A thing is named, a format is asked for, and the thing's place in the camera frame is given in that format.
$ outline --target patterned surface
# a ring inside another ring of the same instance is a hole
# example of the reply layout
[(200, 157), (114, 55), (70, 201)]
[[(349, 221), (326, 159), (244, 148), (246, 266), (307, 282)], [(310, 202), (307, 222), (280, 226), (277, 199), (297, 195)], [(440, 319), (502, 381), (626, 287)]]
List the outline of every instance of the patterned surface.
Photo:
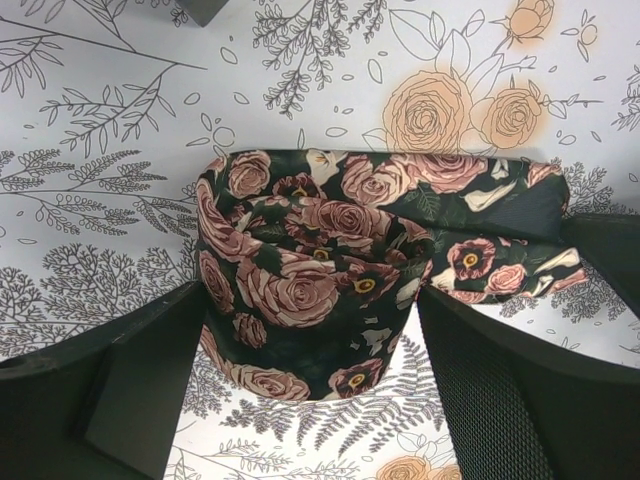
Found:
[[(191, 278), (194, 181), (222, 151), (495, 152), (560, 164), (571, 212), (640, 208), (639, 15), (633, 0), (232, 0), (197, 29), (169, 0), (2, 2), (0, 356)], [(597, 276), (482, 308), (640, 367), (640, 324)], [(375, 394), (315, 407), (234, 390), (200, 353), (168, 478), (455, 478), (416, 328)]]

